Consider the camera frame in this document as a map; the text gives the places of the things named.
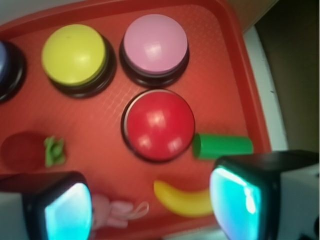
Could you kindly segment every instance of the pink bunny toy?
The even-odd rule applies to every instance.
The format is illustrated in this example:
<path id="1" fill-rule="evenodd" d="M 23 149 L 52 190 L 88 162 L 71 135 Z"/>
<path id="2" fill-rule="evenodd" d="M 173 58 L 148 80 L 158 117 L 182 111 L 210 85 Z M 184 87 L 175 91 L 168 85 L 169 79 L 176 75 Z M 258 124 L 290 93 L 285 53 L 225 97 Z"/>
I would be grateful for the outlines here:
<path id="1" fill-rule="evenodd" d="M 142 202 L 136 209 L 128 201 L 112 201 L 101 194 L 92 195 L 93 219 L 91 230 L 103 227 L 124 229 L 128 220 L 139 219 L 149 212 L 149 204 Z"/>

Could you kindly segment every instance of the yellow button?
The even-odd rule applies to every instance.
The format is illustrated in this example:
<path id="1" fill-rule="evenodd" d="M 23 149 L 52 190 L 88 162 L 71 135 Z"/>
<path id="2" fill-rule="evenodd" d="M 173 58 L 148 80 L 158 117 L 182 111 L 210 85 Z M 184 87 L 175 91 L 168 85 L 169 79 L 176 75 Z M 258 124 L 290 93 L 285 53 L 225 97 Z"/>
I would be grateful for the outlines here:
<path id="1" fill-rule="evenodd" d="M 106 46 L 92 27 L 73 24 L 55 31 L 42 49 L 42 66 L 53 81 L 66 86 L 83 85 L 102 70 Z"/>

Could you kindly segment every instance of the red button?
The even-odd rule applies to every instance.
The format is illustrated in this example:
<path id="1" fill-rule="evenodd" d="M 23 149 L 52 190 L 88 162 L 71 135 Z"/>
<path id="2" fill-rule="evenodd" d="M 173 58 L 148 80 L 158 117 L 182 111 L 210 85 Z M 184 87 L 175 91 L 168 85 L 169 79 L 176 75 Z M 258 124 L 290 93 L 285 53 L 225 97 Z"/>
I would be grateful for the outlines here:
<path id="1" fill-rule="evenodd" d="M 187 102 L 172 91 L 144 92 L 123 114 L 125 141 L 143 159 L 169 161 L 183 153 L 192 142 L 194 115 Z"/>

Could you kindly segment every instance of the cyan light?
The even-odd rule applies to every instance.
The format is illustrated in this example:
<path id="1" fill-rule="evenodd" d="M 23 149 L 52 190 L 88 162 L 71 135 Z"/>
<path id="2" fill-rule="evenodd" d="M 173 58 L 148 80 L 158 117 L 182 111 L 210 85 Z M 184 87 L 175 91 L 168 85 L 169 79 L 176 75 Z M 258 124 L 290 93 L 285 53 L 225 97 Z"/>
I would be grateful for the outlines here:
<path id="1" fill-rule="evenodd" d="M 49 240 L 86 240 L 92 224 L 88 187 L 76 183 L 44 209 Z"/>
<path id="2" fill-rule="evenodd" d="M 261 191 L 218 166 L 210 177 L 210 197 L 219 225 L 231 240 L 259 238 Z"/>

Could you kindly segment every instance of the red tray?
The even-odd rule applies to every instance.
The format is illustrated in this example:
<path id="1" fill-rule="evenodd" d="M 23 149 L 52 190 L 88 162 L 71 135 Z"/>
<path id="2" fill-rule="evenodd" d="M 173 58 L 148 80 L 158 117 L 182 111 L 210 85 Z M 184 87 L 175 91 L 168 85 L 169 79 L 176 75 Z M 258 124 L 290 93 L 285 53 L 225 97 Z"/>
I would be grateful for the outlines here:
<path id="1" fill-rule="evenodd" d="M 190 105 L 196 132 L 249 136 L 255 152 L 271 150 L 242 33 L 233 10 L 223 0 L 91 0 L 41 11 L 0 26 L 0 39 L 15 43 L 27 59 L 27 76 L 21 91 L 0 104 L 0 143 L 25 130 L 64 137 L 67 162 L 48 171 L 80 171 L 92 193 L 106 194 L 111 200 L 150 204 L 150 212 L 144 218 L 131 221 L 127 229 L 101 229 L 97 239 L 154 239 L 216 224 L 214 216 L 174 215 L 155 198 L 154 180 L 164 180 L 187 191 L 207 188 L 214 163 L 194 159 L 191 147 L 178 159 L 164 164 L 148 163 L 132 154 L 121 136 L 121 115 L 126 104 L 145 88 L 126 77 L 119 58 L 111 85 L 88 99 L 61 94 L 42 69 L 42 47 L 58 28 L 74 23 L 91 26 L 118 53 L 127 27 L 146 14 L 167 15 L 179 22 L 187 34 L 188 67 L 168 89 Z M 0 174 L 9 173 L 0 162 Z"/>

